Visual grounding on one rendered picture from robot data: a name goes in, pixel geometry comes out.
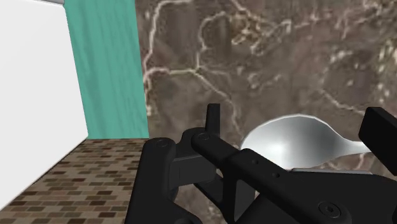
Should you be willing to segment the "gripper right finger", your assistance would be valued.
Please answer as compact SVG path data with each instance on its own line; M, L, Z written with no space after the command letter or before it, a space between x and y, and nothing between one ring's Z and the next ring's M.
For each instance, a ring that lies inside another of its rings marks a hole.
M397 118L381 107L365 111L359 139L397 177ZM397 181L376 174L355 174L362 201L353 205L353 224L397 224Z

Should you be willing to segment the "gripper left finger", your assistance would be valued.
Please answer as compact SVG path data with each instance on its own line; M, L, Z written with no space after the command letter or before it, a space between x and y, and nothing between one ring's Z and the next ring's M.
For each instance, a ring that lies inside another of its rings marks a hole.
M145 142L124 224L203 224L174 200L195 185L227 224L352 224L349 210L292 173L222 140L220 106L209 104L205 127Z

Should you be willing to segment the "silver metal spoon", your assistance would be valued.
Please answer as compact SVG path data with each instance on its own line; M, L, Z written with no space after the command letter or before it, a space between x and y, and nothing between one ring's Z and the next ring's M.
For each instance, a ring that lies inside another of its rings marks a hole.
M344 138L323 120L304 114L280 116L255 127L242 140L240 149L246 148L286 170L370 152L363 142Z

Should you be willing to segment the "teal counter cabinet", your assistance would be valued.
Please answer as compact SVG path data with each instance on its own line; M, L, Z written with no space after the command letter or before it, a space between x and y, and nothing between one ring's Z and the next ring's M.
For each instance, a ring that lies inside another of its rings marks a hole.
M90 139L147 138L135 0L65 0Z

